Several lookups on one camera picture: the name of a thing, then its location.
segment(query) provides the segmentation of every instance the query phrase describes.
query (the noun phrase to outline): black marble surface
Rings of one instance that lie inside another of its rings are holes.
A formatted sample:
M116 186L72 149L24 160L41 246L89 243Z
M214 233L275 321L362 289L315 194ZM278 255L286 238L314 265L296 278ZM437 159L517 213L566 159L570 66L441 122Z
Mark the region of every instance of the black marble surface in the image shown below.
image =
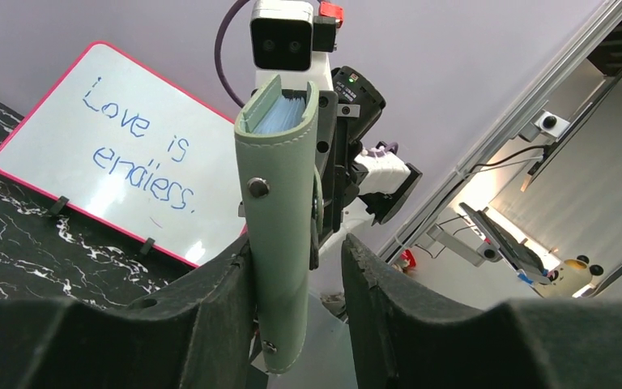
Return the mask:
M21 117L0 104L0 143ZM164 287L189 268L75 214L48 216L53 200L0 176L0 299L70 296L122 306Z

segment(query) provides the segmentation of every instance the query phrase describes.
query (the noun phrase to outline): security camera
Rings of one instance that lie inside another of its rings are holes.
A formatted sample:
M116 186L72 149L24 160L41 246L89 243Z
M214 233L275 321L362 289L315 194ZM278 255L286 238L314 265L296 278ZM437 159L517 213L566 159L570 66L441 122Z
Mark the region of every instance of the security camera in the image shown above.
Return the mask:
M251 18L253 62L260 69L306 71L313 51L313 6L258 0Z
M553 113L542 111L533 121L533 125L545 135L554 139L559 139L566 132L571 123Z

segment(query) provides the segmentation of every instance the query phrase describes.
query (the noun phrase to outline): red object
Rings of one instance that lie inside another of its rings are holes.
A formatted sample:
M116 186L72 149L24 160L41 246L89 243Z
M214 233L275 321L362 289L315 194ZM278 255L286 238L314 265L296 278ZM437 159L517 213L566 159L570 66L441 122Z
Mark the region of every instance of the red object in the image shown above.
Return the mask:
M318 14L339 20L338 28L342 27L344 23L344 8L338 5L322 2L320 8L318 8Z
M409 266L407 266L407 268L416 267L416 258L411 253L411 250L404 250L404 252L402 253L402 259L409 262Z

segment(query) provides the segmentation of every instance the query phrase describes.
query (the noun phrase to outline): leather case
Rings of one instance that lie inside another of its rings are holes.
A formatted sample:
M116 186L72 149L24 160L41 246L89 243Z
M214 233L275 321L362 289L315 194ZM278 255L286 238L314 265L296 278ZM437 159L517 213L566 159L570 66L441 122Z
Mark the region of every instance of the leather case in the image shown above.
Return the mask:
M280 76L275 75L235 121L263 356L275 374L292 367L306 335L318 93L308 83L299 126L278 134L253 134L282 94Z

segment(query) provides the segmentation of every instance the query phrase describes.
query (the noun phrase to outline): whiteboard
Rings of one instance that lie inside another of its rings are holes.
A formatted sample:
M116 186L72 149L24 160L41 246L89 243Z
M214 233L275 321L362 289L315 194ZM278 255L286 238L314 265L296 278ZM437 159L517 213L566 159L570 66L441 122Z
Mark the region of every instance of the whiteboard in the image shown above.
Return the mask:
M244 224L232 122L103 42L2 144L0 173L194 266Z

